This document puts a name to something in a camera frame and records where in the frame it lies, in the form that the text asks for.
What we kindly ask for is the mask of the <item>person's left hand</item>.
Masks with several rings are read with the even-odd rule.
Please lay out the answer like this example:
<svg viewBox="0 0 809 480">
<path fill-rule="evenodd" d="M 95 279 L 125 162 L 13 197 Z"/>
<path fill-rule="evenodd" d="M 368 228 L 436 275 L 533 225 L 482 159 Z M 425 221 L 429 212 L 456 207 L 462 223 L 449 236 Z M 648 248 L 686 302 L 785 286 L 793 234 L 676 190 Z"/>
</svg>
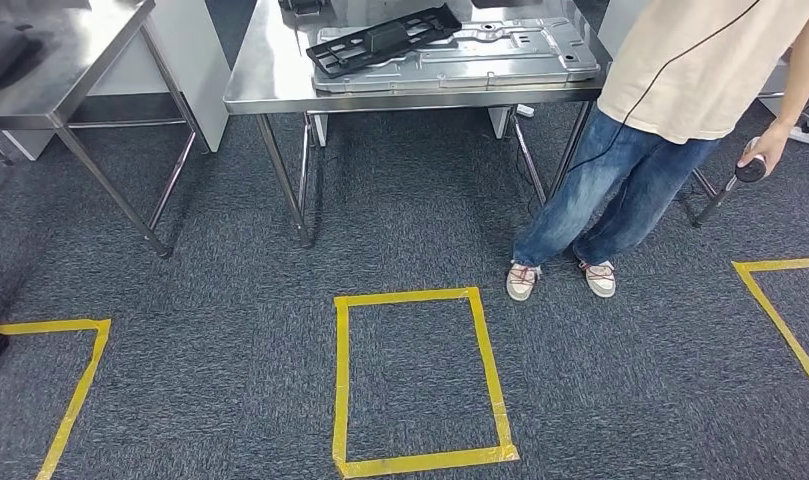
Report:
<svg viewBox="0 0 809 480">
<path fill-rule="evenodd" d="M 773 121 L 762 135 L 746 146 L 736 166 L 745 167 L 753 159 L 761 156 L 766 166 L 764 176 L 771 175 L 781 159 L 793 126 L 793 123 L 780 119 Z"/>
</svg>

